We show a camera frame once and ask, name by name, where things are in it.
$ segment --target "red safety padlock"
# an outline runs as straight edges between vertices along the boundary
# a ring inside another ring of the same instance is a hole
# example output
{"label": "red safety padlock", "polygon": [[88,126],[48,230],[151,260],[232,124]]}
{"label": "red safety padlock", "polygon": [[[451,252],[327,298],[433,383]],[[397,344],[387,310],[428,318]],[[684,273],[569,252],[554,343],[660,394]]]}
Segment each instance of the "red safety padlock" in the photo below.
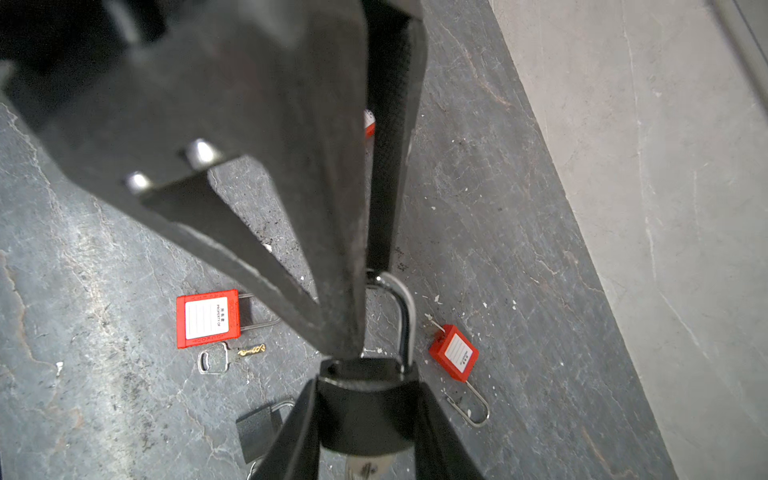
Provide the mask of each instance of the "red safety padlock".
{"label": "red safety padlock", "polygon": [[240,325],[240,301],[253,297],[252,293],[238,293],[237,290],[183,295],[176,298],[176,346],[218,343],[236,339],[241,332],[272,326],[271,322]]}
{"label": "red safety padlock", "polygon": [[464,420],[466,420],[469,425],[476,428],[482,427],[491,416],[491,406],[488,404],[488,401],[480,395],[480,392],[478,392],[468,381],[469,374],[472,372],[475,362],[478,361],[478,357],[480,357],[480,352],[469,342],[469,340],[467,340],[467,337],[465,337],[463,333],[458,331],[456,325],[440,326],[440,324],[433,320],[431,316],[428,315],[427,317],[430,322],[440,329],[440,331],[435,334],[435,342],[433,342],[432,346],[429,348],[429,355],[431,355],[451,377],[459,382],[465,383],[467,387],[469,387],[472,393],[477,396],[485,407],[485,417],[483,417],[483,420],[480,422],[476,422],[472,420],[472,417],[470,416],[471,411],[468,410],[467,412],[464,412],[454,399],[450,396],[445,397],[448,400],[448,403],[454,410],[456,410],[456,412],[464,417]]}
{"label": "red safety padlock", "polygon": [[429,348],[429,355],[432,355],[451,377],[466,383],[480,352],[458,331],[456,325],[444,325],[442,331],[435,334],[435,342]]}

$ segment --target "silver key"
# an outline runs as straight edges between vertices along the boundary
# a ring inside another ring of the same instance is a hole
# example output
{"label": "silver key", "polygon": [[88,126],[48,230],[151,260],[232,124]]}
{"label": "silver key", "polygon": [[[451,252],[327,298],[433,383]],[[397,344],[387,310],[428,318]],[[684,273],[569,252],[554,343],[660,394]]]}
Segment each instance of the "silver key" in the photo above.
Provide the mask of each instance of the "silver key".
{"label": "silver key", "polygon": [[[256,355],[266,351],[266,344],[261,343],[249,349],[238,349],[232,360],[246,356]],[[230,368],[230,347],[226,342],[218,343],[209,349],[205,349],[197,356],[197,370],[207,375],[221,375]]]}

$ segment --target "padlock label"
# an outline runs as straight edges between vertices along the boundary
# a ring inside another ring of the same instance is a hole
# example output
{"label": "padlock label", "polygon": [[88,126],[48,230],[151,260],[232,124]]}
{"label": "padlock label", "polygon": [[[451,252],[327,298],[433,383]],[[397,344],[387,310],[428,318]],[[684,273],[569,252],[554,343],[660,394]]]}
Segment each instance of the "padlock label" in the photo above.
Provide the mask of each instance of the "padlock label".
{"label": "padlock label", "polygon": [[229,309],[225,296],[187,302],[184,308],[187,340],[218,335],[230,329]]}
{"label": "padlock label", "polygon": [[464,373],[469,359],[472,357],[472,349],[464,343],[461,337],[454,335],[445,351],[445,357],[453,363],[459,372]]}

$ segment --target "gray floor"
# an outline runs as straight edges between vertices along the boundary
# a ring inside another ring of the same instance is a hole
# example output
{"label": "gray floor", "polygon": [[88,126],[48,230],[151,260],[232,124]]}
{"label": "gray floor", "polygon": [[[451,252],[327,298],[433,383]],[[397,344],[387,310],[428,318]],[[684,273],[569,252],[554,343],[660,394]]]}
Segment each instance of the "gray floor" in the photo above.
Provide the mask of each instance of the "gray floor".
{"label": "gray floor", "polygon": [[[490,5],[423,3],[430,55],[395,265],[417,302],[422,379],[488,480],[675,478]],[[280,324],[231,343],[265,353],[200,375],[201,348],[175,348],[174,297],[237,285],[67,180],[2,97],[0,173],[3,478],[243,478],[234,420],[297,395],[321,355]],[[264,170],[240,159],[211,175],[311,285]],[[391,356],[379,300],[366,354]],[[482,429],[443,398],[481,411],[430,359],[427,315],[482,352]],[[342,465],[323,457],[320,478]],[[400,455],[386,478],[412,469]]]}
{"label": "gray floor", "polygon": [[491,0],[681,478],[768,476],[768,122],[704,0]]}

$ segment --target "gray wall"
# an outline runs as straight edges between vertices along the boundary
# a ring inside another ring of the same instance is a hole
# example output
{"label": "gray wall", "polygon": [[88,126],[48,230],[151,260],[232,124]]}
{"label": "gray wall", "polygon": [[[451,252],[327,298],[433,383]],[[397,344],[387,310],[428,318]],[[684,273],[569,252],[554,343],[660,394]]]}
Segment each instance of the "gray wall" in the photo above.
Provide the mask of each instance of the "gray wall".
{"label": "gray wall", "polygon": [[703,0],[491,0],[681,478],[768,478],[768,123]]}

